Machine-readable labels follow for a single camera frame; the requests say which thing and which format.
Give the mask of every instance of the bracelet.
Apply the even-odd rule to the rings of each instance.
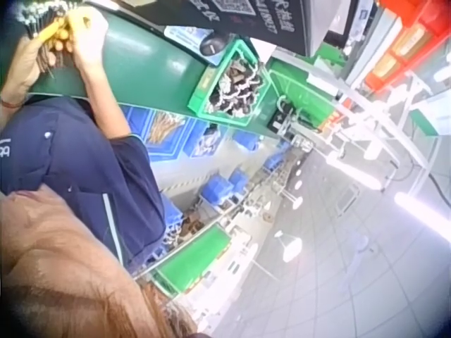
[[[0,99],[0,105],[2,105],[5,108],[9,108],[9,109],[17,109],[20,108],[21,106],[23,106],[23,104],[25,103],[25,100],[22,100],[20,103],[18,104],[10,104],[8,102],[3,101],[3,99]]]

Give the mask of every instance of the black sign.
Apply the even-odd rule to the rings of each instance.
[[[311,56],[310,0],[158,0],[132,7],[121,5],[157,25],[211,28],[276,44]]]

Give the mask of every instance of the overhead light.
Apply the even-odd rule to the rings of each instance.
[[[334,168],[343,171],[346,175],[355,179],[356,181],[359,181],[369,189],[372,190],[382,189],[382,184],[370,174],[367,174],[357,168],[352,167],[349,164],[343,163],[340,160],[338,160],[338,152],[336,151],[332,151],[330,154],[327,155],[326,162],[328,165],[331,165]]]
[[[299,180],[299,181],[297,181],[296,184],[295,184],[295,189],[298,190],[301,186],[302,186],[302,181]]]
[[[289,243],[283,251],[283,261],[288,263],[296,258],[302,251],[302,240],[300,238],[294,239]]]
[[[368,161],[374,161],[376,160],[382,151],[382,144],[377,141],[371,141],[368,145],[368,148],[366,148],[364,158]]]
[[[109,8],[112,11],[118,11],[119,5],[116,2],[113,2],[111,0],[89,0],[88,2],[92,4],[97,4],[105,8]]]
[[[296,201],[293,202],[293,210],[297,210],[302,205],[302,202],[304,202],[304,199],[302,197],[298,197]]]
[[[434,74],[436,82],[442,82],[451,77],[451,65],[447,65]]]
[[[395,202],[451,243],[451,221],[404,192],[396,193]]]

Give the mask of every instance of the hand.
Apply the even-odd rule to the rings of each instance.
[[[36,82],[39,77],[40,70],[37,65],[37,54],[42,46],[42,41],[38,38],[29,40],[22,37],[19,40],[16,52],[14,53],[11,66],[6,77],[5,86],[2,90],[2,99],[8,103],[8,97],[12,94],[27,93],[28,89]]]
[[[93,7],[79,7],[68,12],[68,21],[73,35],[73,55],[75,65],[82,72],[102,66],[108,22]]]

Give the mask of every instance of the navy blue shirt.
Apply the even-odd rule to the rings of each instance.
[[[139,137],[108,140],[66,97],[24,106],[0,136],[0,190],[47,184],[130,271],[160,245],[163,204]]]

